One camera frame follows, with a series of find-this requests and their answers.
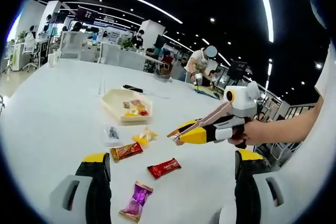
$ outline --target yellow candy wrapper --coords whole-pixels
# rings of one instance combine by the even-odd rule
[[[155,138],[157,135],[150,131],[148,129],[148,127],[146,127],[146,129],[144,130],[143,133],[141,133],[140,135],[134,136],[132,137],[132,139],[136,142],[138,142],[139,144],[142,145],[148,145],[150,141],[153,140],[153,138]]]

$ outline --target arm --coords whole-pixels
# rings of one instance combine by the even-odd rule
[[[247,145],[301,142],[313,127],[322,105],[323,98],[320,97],[313,109],[294,118],[270,123],[253,120],[245,124],[244,135],[236,136],[229,142],[236,145],[244,138]]]

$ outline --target office worker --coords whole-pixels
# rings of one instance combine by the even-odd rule
[[[144,35],[144,30],[139,30],[139,32],[137,33],[137,35],[133,36],[133,38],[131,39],[131,42],[133,43],[133,45],[135,45],[135,47],[137,49],[139,49],[140,47],[142,47],[143,44],[143,38],[142,36]]]
[[[190,56],[187,65],[184,67],[184,71],[181,73],[179,80],[195,81],[195,74],[201,73],[207,80],[211,81],[210,76],[205,73],[205,69],[208,66],[209,58],[213,58],[217,55],[217,49],[214,46],[208,46],[207,48],[201,48],[194,51]]]

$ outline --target small object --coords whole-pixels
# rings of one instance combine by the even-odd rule
[[[138,142],[139,144],[143,144],[143,145],[148,145],[150,141],[153,140],[154,137],[156,137],[157,135],[150,131],[148,129],[148,127],[146,127],[146,129],[144,130],[143,133],[141,133],[140,135],[134,136],[132,137],[132,139],[136,142]]]
[[[109,137],[119,139],[117,131],[114,127],[109,128]]]
[[[147,110],[143,110],[143,111],[141,111],[141,112],[140,112],[140,115],[144,115],[144,116],[148,115]]]
[[[113,160],[117,163],[119,160],[142,153],[143,150],[139,143],[128,144],[118,148],[111,148]]]
[[[153,188],[146,186],[138,181],[135,182],[134,194],[127,207],[119,211],[125,217],[138,222],[141,217],[142,208],[145,205],[147,197],[151,195]]]
[[[124,108],[129,109],[130,108],[130,103],[129,102],[123,102]]]
[[[161,176],[172,172],[175,169],[180,169],[181,166],[176,159],[171,159],[167,162],[164,162],[160,165],[148,166],[147,169],[153,175],[155,179],[160,178]]]
[[[129,89],[129,90],[133,90],[135,92],[139,92],[139,93],[143,93],[142,89],[138,89],[136,87],[130,86],[130,85],[124,85],[122,86],[124,89]]]

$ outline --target computer monitor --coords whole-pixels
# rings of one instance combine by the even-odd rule
[[[232,61],[229,71],[227,72],[227,75],[232,80],[235,80],[235,81],[240,80],[241,78],[243,78],[246,67],[247,67],[247,62]]]

